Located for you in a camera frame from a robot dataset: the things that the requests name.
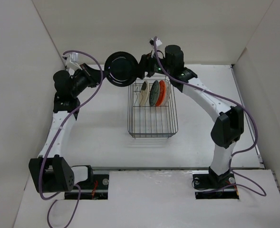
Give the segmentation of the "black plate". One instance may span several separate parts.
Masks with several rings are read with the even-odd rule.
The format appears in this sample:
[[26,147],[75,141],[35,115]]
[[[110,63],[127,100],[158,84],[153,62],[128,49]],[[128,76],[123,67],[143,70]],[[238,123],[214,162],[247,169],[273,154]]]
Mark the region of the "black plate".
[[124,51],[111,54],[104,65],[108,81],[117,87],[131,85],[137,79],[137,68],[136,58]]

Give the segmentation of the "cream plate with flowers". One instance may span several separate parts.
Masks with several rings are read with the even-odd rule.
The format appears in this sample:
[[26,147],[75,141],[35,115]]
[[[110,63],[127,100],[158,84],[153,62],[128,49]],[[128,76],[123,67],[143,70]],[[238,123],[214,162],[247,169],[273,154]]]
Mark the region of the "cream plate with flowers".
[[149,92],[150,92],[150,85],[148,81],[144,81],[139,93],[139,106],[145,106],[148,98],[149,98]]

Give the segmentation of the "blue patterned plate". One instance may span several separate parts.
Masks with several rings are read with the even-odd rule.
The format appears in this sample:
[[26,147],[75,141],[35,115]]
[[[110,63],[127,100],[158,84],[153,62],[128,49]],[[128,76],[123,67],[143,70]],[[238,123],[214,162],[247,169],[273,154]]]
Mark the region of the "blue patterned plate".
[[160,94],[159,81],[155,80],[150,89],[149,104],[154,106],[158,100]]

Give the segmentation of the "orange plate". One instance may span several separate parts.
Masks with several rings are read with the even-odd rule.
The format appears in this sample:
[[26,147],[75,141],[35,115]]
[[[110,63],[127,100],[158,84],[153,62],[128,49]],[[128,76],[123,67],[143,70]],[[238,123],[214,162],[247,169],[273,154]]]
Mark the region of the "orange plate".
[[159,81],[159,87],[160,87],[159,97],[155,106],[160,106],[165,98],[166,84],[164,80]]

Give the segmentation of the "clear glass plate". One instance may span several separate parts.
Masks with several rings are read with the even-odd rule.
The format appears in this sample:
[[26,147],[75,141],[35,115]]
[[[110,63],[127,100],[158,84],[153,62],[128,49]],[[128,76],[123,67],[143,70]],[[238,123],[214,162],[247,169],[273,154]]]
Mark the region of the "clear glass plate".
[[171,94],[171,86],[169,84],[168,81],[165,81],[165,85],[166,85],[166,94],[165,94],[165,98],[164,98],[164,103],[163,105],[165,106],[170,98],[170,94]]

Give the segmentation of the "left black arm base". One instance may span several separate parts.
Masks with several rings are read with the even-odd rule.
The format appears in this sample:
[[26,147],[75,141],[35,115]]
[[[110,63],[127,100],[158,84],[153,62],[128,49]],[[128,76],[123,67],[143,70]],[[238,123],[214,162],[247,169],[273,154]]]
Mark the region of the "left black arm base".
[[107,200],[109,187],[109,172],[94,171],[93,180],[79,182],[81,188],[80,200]]

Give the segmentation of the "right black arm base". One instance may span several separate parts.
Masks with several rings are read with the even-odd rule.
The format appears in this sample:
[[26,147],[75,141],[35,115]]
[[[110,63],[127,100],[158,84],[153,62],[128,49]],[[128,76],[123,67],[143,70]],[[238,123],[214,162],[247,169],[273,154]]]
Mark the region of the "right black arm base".
[[197,200],[239,199],[233,174],[229,174],[219,182],[214,182],[208,173],[193,174],[192,187]]

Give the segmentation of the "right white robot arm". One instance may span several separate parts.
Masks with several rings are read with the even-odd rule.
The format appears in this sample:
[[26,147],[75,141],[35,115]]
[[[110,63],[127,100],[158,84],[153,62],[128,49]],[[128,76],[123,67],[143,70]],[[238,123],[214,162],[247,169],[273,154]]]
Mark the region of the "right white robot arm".
[[155,73],[169,77],[171,85],[193,99],[212,119],[211,138],[215,144],[213,160],[207,175],[196,174],[199,189],[218,189],[233,177],[230,164],[233,149],[244,132],[244,110],[238,103],[228,105],[228,99],[211,92],[197,74],[184,65],[184,55],[177,45],[168,45],[165,56],[159,58],[157,49],[141,56],[139,76],[151,77]]

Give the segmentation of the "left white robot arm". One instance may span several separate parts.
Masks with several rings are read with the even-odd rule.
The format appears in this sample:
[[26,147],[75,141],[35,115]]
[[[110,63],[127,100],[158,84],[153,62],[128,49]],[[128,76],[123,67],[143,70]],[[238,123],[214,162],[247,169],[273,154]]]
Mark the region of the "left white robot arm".
[[86,88],[95,88],[108,76],[81,64],[77,70],[60,70],[53,75],[54,97],[52,124],[47,140],[37,158],[29,161],[29,171],[38,193],[68,192],[75,184],[90,188],[94,174],[90,165],[70,166],[62,152],[68,145],[73,125],[80,110],[78,96]]

